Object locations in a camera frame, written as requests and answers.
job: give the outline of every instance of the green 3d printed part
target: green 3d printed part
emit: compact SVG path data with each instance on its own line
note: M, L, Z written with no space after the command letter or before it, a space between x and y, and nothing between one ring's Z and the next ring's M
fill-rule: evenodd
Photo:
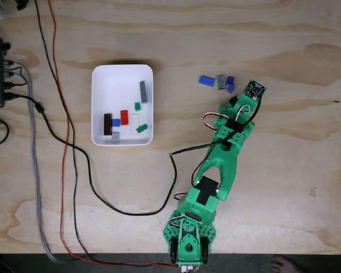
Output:
M172 263L182 272L207 263L216 231L212 223L219 200L225 200L236 174L236 162L244 141L254 128L265 87L250 81L243 94L221 105L213 128L216 133L204 160L192 179L188 193L180 198L177 209L163 230ZM211 167L220 171L220 183L203 176Z

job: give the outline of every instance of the circuit board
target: circuit board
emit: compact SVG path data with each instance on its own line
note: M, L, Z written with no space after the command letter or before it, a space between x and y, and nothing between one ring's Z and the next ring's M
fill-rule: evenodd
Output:
M251 80L246 86L244 90L244 94L246 96L251 97L253 100L258 101L261 99L262 95L264 94L266 88L261 84L258 84L256 81Z

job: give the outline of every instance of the gray braided cable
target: gray braided cable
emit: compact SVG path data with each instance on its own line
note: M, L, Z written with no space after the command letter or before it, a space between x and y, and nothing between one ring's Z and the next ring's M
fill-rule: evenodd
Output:
M14 62L17 65L20 65L24 71L27 73L27 78L24 76L24 80L27 81L27 95L29 97L33 97L33 86L32 86L32 80L30 73L28 69L21 63ZM45 253L47 257L53 262L53 263L66 263L69 261L66 260L59 260L56 257L53 256L51 249L49 248L49 244L47 242L47 239L45 238L43 227L42 227L42 216L41 216L41 198L40 198L40 183L39 183L39 171L38 171L38 163L36 160L36 143L35 143L35 121L34 121L34 110L33 110L33 102L28 100L27 102L28 106L28 115L30 120L30 130L31 130L31 159L32 159L32 166L33 166L33 172L34 172L34 179L35 179L35 210L36 210L36 222L38 226L38 232L39 232L39 238L41 241L41 244L44 247Z

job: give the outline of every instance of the foot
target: foot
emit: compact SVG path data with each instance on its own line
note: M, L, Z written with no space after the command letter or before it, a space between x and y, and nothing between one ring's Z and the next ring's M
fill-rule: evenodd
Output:
M271 262L271 273L306 273L282 255L275 255L274 260Z

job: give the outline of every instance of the plywood surface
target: plywood surface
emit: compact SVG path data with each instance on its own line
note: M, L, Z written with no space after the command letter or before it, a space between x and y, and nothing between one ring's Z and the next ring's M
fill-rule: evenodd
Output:
M46 1L40 2L50 46L53 25ZM212 251L341 254L340 0L56 0L53 6L64 96L102 196L129 212L160 207L173 179L168 153L209 142L213 132L202 124L202 114L229 98L199 86L198 76L233 75L236 92L253 78L268 89L255 131L240 153L229 198L217 208ZM8 57L30 68L34 96L64 136L66 117L34 4L17 12L10 3L0 35L13 45ZM91 141L91 72L114 60L137 60L154 70L150 145L107 148ZM0 146L0 253L40 253L26 102L8 102L0 117L12 131ZM52 250L64 252L59 238L63 145L40 116L36 124L44 230ZM176 156L176 192L189 188L204 153ZM78 227L89 251L165 253L161 231L176 201L152 217L115 213L92 194L85 159L77 157ZM80 252L73 229L71 154L66 170L65 237Z

